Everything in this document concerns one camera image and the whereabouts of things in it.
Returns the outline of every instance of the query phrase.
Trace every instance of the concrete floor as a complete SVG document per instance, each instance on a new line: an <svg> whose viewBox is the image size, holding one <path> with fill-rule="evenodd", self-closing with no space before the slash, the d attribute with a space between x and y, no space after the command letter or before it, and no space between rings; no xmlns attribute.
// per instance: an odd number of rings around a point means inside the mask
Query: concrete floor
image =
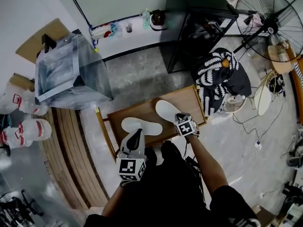
<svg viewBox="0 0 303 227"><path fill-rule="evenodd" d="M216 47L233 51L240 44L240 38L225 37ZM244 52L243 48L236 54L237 58L239 59ZM269 61L255 56L253 50L249 49L240 60L253 87L260 84L260 78L265 75L264 68L270 67ZM188 72L167 74L158 47L122 56L106 64L114 100L99 105L104 118L107 117L107 113L193 84ZM246 134L243 126L235 123L232 117L212 117L200 128L201 142L221 164L230 185L243 195L250 206L258 203L275 214L280 210L284 200L281 194L283 184L292 177L293 173L293 170L286 166L286 157L281 159L280 156L287 151L297 129L293 90L289 76L285 75L284 78L285 103L283 98L277 97L263 116L245 123L247 131L257 128L261 137L277 117L284 103L280 116L262 137L261 150L254 146L258 140L255 131ZM256 111L252 110L250 101L247 100L236 116L240 121L245 121L256 114ZM111 196L120 183L120 178L94 109L82 110L81 120L96 169ZM107 129L117 148L108 122ZM173 141L183 154L185 140L176 137ZM193 156L190 146L187 148L187 155ZM210 201L209 196L206 196L206 201Z"/></svg>
<svg viewBox="0 0 303 227"><path fill-rule="evenodd" d="M31 118L31 115L15 110L10 114L12 127L19 122ZM62 226L80 227L79 211L73 211L57 192L45 167L38 141L30 147L19 147L11 150L10 157L0 153L0 195L7 194L6 201L12 197L23 200L21 190L26 191L27 200L34 199L42 217L31 214L36 227L53 226L54 222L62 222Z"/></svg>

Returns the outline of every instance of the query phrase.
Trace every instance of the black cabinet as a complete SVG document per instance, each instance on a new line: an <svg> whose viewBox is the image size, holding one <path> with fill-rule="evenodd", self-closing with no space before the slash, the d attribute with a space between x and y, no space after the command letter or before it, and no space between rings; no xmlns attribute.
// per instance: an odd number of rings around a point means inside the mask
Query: black cabinet
<svg viewBox="0 0 303 227"><path fill-rule="evenodd" d="M160 47L168 73L190 70L238 17L226 0L167 0L166 12L185 14L177 40Z"/></svg>

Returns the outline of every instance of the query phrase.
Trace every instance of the white container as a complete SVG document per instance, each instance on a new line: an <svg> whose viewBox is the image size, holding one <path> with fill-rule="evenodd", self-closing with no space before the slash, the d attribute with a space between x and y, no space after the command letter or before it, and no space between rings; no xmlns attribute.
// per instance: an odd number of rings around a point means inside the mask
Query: white container
<svg viewBox="0 0 303 227"><path fill-rule="evenodd" d="M30 146L33 143L32 140L24 139L24 137L19 132L19 128L7 127L2 132L2 139L3 142L9 145L10 148Z"/></svg>
<svg viewBox="0 0 303 227"><path fill-rule="evenodd" d="M0 96L0 114L10 114L18 108L23 89L7 83L5 92Z"/></svg>
<svg viewBox="0 0 303 227"><path fill-rule="evenodd" d="M19 129L26 140L46 140L52 135L52 127L44 119L26 119L19 125Z"/></svg>
<svg viewBox="0 0 303 227"><path fill-rule="evenodd" d="M227 102L229 104L237 104L242 102L245 99L245 96L241 96L240 94L236 96L231 96L230 98L227 99Z"/></svg>
<svg viewBox="0 0 303 227"><path fill-rule="evenodd" d="M28 114L35 114L42 116L47 113L49 106L36 105L35 94L29 90L22 94L22 98L19 103L19 110Z"/></svg>

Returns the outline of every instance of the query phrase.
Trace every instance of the cup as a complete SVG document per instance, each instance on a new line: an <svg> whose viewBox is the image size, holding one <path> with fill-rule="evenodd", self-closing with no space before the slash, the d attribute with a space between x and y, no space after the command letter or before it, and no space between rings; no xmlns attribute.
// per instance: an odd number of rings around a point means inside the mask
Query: cup
<svg viewBox="0 0 303 227"><path fill-rule="evenodd" d="M131 33L133 31L133 24L129 20L124 22L124 27L128 33Z"/></svg>

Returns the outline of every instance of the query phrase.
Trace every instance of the black shirt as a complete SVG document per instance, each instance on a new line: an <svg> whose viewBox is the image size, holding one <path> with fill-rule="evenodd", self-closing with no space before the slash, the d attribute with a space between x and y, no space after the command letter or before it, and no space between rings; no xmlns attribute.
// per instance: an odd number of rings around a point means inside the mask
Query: black shirt
<svg viewBox="0 0 303 227"><path fill-rule="evenodd" d="M184 160L146 169L140 182L125 187L122 203L113 217L90 215L84 227L113 224L159 225L191 223L232 226L229 218L257 218L242 196L230 186L212 194L210 210L192 170Z"/></svg>

